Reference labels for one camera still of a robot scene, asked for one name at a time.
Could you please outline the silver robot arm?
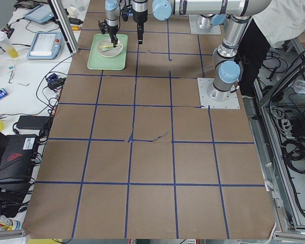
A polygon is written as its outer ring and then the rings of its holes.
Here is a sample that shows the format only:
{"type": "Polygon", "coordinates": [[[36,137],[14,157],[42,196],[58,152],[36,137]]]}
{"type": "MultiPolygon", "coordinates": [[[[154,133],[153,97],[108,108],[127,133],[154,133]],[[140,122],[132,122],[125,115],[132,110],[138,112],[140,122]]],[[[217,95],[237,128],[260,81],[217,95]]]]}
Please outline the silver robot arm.
{"type": "Polygon", "coordinates": [[[105,0],[106,27],[113,47],[118,44],[117,32],[119,30],[120,5],[117,0],[105,0]]]}
{"type": "Polygon", "coordinates": [[[240,68],[234,63],[251,17],[269,1],[133,1],[146,19],[145,44],[137,56],[142,80],[213,77],[205,89],[214,101],[234,94],[240,68]]]}

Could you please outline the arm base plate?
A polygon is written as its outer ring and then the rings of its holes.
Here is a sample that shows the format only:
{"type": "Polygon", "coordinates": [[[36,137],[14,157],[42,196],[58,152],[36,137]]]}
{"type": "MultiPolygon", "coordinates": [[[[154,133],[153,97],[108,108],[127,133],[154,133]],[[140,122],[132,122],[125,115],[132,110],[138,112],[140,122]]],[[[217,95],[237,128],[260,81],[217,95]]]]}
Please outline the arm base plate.
{"type": "Polygon", "coordinates": [[[236,87],[219,91],[214,87],[214,78],[197,78],[200,106],[204,109],[240,109],[236,87]]]}
{"type": "Polygon", "coordinates": [[[219,25],[212,25],[211,16],[189,15],[189,24],[191,34],[196,35],[220,35],[219,25]]]}

